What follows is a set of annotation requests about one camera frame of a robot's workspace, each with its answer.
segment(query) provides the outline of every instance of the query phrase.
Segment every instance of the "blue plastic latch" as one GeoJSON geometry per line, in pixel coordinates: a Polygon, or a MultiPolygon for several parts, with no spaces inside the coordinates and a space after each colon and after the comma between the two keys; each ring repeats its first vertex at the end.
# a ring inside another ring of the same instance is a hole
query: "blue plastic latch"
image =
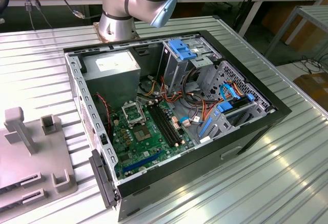
{"type": "Polygon", "coordinates": [[[179,55],[181,60],[189,60],[197,57],[197,55],[192,53],[188,46],[184,44],[180,39],[170,40],[169,45],[173,51],[179,55]]]}
{"type": "Polygon", "coordinates": [[[223,113],[224,111],[227,111],[229,109],[232,109],[232,105],[229,102],[224,102],[224,103],[218,104],[216,107],[221,113],[223,113]]]}
{"type": "Polygon", "coordinates": [[[209,127],[209,125],[211,124],[212,122],[212,118],[210,117],[210,119],[208,119],[207,123],[205,124],[205,126],[203,127],[203,129],[201,130],[200,134],[199,134],[199,137],[202,137],[204,132],[206,131],[206,129],[209,127]]]}
{"type": "Polygon", "coordinates": [[[221,94],[221,96],[223,97],[224,100],[227,100],[226,96],[224,95],[224,91],[223,91],[224,87],[226,87],[229,90],[229,92],[231,93],[231,95],[233,97],[235,97],[236,99],[240,99],[240,97],[237,95],[237,93],[235,92],[235,90],[231,86],[229,86],[228,84],[222,84],[220,86],[220,94],[221,94]]]}
{"type": "Polygon", "coordinates": [[[247,94],[247,97],[251,102],[255,99],[255,97],[251,93],[247,94]]]}

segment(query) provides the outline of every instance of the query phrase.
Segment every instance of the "power connector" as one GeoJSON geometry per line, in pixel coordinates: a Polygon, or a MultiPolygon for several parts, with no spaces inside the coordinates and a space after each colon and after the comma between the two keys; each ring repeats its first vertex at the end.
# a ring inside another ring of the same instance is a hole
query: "power connector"
{"type": "Polygon", "coordinates": [[[32,2],[31,0],[25,0],[25,10],[28,12],[32,11],[32,2]]]}

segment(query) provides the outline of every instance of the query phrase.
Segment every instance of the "motherboard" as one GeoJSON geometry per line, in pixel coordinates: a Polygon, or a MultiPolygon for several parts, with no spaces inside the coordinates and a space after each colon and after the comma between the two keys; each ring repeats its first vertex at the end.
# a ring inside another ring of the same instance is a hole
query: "motherboard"
{"type": "Polygon", "coordinates": [[[153,105],[127,104],[110,119],[114,122],[112,145],[119,160],[115,166],[118,179],[194,147],[165,100],[153,105]]]}

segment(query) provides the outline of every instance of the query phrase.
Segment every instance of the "ram slot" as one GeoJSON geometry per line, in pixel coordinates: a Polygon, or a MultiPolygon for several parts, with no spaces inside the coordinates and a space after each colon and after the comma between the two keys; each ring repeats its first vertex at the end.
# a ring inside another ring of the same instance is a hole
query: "ram slot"
{"type": "Polygon", "coordinates": [[[150,107],[148,106],[148,111],[152,116],[152,118],[154,119],[154,122],[158,126],[160,132],[166,139],[169,146],[174,147],[176,143],[180,143],[180,139],[178,135],[176,134],[172,125],[166,119],[162,109],[158,106],[150,106],[150,107]]]}

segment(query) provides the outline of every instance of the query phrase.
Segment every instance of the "blue pcie slot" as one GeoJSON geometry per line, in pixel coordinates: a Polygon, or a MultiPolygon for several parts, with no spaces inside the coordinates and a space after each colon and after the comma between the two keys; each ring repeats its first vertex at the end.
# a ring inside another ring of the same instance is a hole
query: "blue pcie slot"
{"type": "Polygon", "coordinates": [[[155,155],[149,156],[149,157],[147,157],[147,158],[145,158],[145,159],[143,159],[143,160],[141,160],[139,162],[136,162],[136,163],[134,163],[132,165],[129,165],[129,166],[124,167],[123,168],[123,172],[125,173],[127,171],[134,170],[134,169],[139,168],[140,166],[142,166],[142,165],[144,165],[144,164],[146,164],[146,163],[148,163],[150,161],[156,160],[158,158],[158,156],[160,155],[160,153],[162,153],[162,151],[159,151],[155,155]]]}
{"type": "Polygon", "coordinates": [[[206,131],[206,129],[209,127],[210,123],[212,122],[212,118],[210,117],[210,119],[207,121],[207,123],[205,124],[205,126],[203,127],[203,129],[201,130],[199,137],[202,137],[204,132],[206,131]]]}

